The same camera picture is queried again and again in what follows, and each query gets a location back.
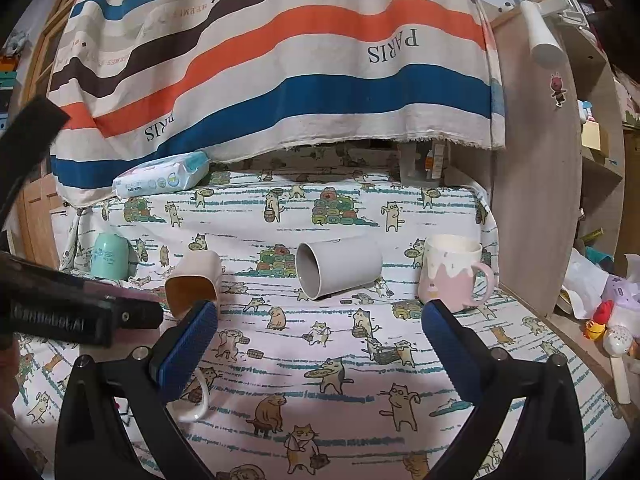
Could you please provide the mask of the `white and purple mug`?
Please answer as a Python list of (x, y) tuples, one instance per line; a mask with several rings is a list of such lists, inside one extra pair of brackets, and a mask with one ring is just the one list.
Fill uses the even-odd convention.
[(144, 408), (153, 420), (166, 411), (179, 424), (204, 417), (209, 384), (200, 362), (217, 326), (216, 304), (198, 301), (152, 346), (134, 348), (125, 359), (107, 367), (107, 383), (127, 429), (141, 427), (137, 408)]

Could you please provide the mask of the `mint green cup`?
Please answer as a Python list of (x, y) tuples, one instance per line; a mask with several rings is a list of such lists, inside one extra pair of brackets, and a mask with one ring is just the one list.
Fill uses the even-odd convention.
[(129, 275), (128, 240), (117, 234), (99, 234), (92, 248), (91, 274), (106, 280), (126, 280)]

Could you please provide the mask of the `beige square cup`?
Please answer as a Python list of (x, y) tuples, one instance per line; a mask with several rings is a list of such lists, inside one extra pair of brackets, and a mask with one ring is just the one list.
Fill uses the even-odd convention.
[(183, 318), (198, 301), (219, 300), (219, 282), (224, 266), (216, 252), (190, 252), (184, 256), (165, 282), (170, 313)]

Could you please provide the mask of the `grey cylindrical cup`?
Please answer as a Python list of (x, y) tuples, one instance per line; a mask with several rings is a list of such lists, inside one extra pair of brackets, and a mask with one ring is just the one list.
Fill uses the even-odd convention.
[(299, 284), (311, 300), (370, 285), (382, 266), (381, 249), (366, 236), (300, 243), (295, 255)]

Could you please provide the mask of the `wooden door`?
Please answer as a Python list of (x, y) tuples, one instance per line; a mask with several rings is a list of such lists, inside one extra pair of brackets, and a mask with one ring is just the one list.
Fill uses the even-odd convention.
[[(21, 97), (21, 106), (30, 102), (41, 103), (49, 93), (53, 65), (64, 27), (75, 0), (54, 0), (47, 13), (47, 21), (37, 37), (28, 66)], [(49, 144), (50, 134), (41, 131), (42, 119), (33, 119), (20, 142), (27, 150), (27, 159), (21, 164), (23, 177), (14, 205), (20, 227), (23, 257), (31, 262), (55, 269), (58, 266), (58, 248), (54, 241), (51, 212), (63, 205), (56, 192)]]

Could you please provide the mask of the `red yellow toy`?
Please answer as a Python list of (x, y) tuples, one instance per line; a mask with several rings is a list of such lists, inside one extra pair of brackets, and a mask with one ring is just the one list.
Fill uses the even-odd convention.
[(589, 340), (598, 340), (604, 334), (606, 324), (608, 324), (613, 309), (613, 300), (604, 300), (598, 305), (585, 325), (584, 335), (586, 338)]

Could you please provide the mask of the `white round toy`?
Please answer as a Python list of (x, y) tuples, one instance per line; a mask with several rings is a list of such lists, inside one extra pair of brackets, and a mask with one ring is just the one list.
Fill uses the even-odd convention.
[(622, 405), (631, 404), (623, 356), (626, 356), (633, 342), (634, 337), (624, 326), (610, 326), (605, 331), (603, 348), (610, 356), (616, 398), (617, 402)]

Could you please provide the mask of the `wet wipes pack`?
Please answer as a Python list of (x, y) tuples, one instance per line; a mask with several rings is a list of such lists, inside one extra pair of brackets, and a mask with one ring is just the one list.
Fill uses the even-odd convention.
[(114, 179), (112, 189), (118, 198), (175, 193), (194, 188), (208, 170), (205, 152), (171, 155), (123, 172)]

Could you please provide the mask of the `pink cupcake mug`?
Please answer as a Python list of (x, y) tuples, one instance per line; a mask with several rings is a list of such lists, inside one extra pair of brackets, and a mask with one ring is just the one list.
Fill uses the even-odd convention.
[[(477, 240), (454, 234), (437, 234), (425, 242), (418, 297), (427, 304), (440, 300), (452, 313), (484, 304), (496, 287), (496, 277), (482, 261), (483, 246)], [(486, 280), (483, 296), (475, 298), (477, 274)]]

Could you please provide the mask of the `cat pattern bed sheet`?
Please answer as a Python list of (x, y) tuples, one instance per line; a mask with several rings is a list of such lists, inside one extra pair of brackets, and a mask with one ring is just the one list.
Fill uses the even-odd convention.
[[(218, 332), (180, 400), (209, 403), (184, 435), (216, 476), (417, 479), (471, 414), (422, 332), (418, 283), (439, 233), (495, 266), (497, 225), (477, 184), (414, 188), (397, 169), (391, 150), (298, 148), (216, 164), (190, 191), (51, 212), (79, 276), (102, 233), (128, 240), (128, 285), (156, 294), (182, 259), (220, 257)], [(381, 275), (311, 300), (297, 246), (353, 236), (378, 244)]]

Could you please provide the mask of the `wooden shelf unit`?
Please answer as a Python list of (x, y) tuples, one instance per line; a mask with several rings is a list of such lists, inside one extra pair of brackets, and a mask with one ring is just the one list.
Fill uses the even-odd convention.
[[(623, 118), (605, 54), (581, 29), (551, 25), (566, 58), (537, 65), (524, 18), (510, 11), (494, 30), (506, 102), (506, 149), (492, 155), (491, 209), (500, 237), (500, 281), (540, 315), (611, 388), (608, 356), (577, 321), (555, 313), (576, 237), (602, 230), (596, 246), (614, 254), (623, 220)], [(550, 77), (564, 80), (556, 107)]]

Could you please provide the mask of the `striped Paris cloth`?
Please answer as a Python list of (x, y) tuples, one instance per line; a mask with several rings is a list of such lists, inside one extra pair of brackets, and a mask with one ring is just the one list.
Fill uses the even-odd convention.
[(480, 0), (75, 0), (49, 98), (63, 200), (204, 151), (239, 162), (302, 145), (506, 144), (495, 37)]

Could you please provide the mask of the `cartoon sticker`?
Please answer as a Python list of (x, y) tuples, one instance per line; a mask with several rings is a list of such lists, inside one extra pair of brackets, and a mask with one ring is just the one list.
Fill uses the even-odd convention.
[(553, 74), (550, 77), (549, 86), (555, 106), (561, 108), (566, 103), (567, 92), (562, 76), (560, 74)]

